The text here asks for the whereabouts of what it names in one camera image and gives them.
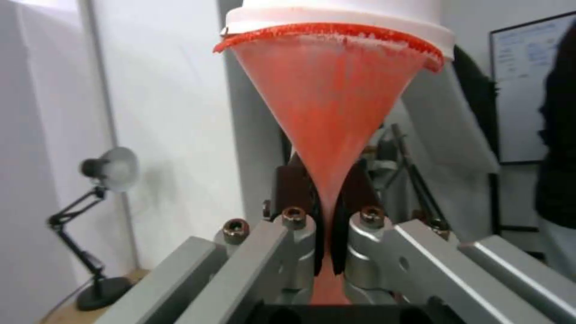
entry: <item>red granular material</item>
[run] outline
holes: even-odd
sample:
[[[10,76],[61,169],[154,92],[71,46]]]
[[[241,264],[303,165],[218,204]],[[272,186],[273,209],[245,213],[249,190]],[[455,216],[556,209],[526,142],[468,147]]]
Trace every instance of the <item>red granular material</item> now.
[[[228,47],[254,40],[265,40],[294,35],[343,35],[353,37],[373,35],[374,39],[385,42],[405,42],[407,43],[408,48],[428,54],[429,59],[425,63],[425,68],[433,72],[440,71],[444,66],[444,56],[442,55],[442,52],[436,46],[416,36],[374,26],[328,22],[281,25],[227,36],[220,44],[214,47],[213,51],[222,52]]]

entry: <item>dark clothing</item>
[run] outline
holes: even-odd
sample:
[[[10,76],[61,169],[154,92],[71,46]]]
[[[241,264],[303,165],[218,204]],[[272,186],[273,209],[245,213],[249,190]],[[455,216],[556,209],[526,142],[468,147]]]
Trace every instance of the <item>dark clothing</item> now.
[[[540,109],[548,156],[540,166],[536,210],[548,221],[576,229],[576,23],[558,48]]]
[[[458,45],[454,48],[452,63],[460,88],[476,116],[478,126],[482,129],[493,152],[498,151],[498,128],[496,122],[496,86],[484,75],[476,62]]]

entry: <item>black base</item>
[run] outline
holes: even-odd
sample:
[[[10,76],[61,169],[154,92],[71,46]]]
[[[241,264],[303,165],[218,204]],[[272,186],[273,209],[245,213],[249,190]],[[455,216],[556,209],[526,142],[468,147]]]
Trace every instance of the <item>black base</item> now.
[[[93,311],[114,304],[122,297],[132,284],[127,278],[107,278],[100,280],[100,293],[90,286],[78,295],[76,308],[80,311]]]

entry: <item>cable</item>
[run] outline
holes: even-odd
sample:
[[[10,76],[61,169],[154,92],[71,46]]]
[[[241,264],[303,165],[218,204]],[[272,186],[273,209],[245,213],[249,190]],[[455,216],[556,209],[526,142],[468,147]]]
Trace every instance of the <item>cable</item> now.
[[[74,297],[78,292],[80,292],[82,289],[86,288],[86,286],[88,286],[88,284],[90,284],[93,281],[92,278],[88,279],[85,283],[83,283],[80,287],[76,288],[76,290],[72,291],[70,294],[68,294],[66,297],[64,297],[64,299],[62,299],[61,301],[58,302],[58,304],[56,304],[53,308],[51,308],[48,313],[42,317],[42,319],[40,320],[40,324],[44,324],[46,323],[46,321],[48,320],[48,318],[50,318],[50,316],[52,314],[54,314],[54,312],[56,310],[58,310],[62,305],[64,305],[68,300],[70,300],[72,297]]]

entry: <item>hex socket bolt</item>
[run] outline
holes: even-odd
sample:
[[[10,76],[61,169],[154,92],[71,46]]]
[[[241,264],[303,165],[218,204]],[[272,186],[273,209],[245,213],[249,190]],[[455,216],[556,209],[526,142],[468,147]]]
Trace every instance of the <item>hex socket bolt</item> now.
[[[241,218],[234,218],[226,222],[222,227],[224,241],[231,245],[239,245],[250,234],[250,225]]]
[[[306,227],[306,212],[300,207],[288,207],[282,211],[282,225],[297,231]]]
[[[380,229],[384,227],[384,211],[380,207],[366,206],[360,211],[362,224],[368,228]]]

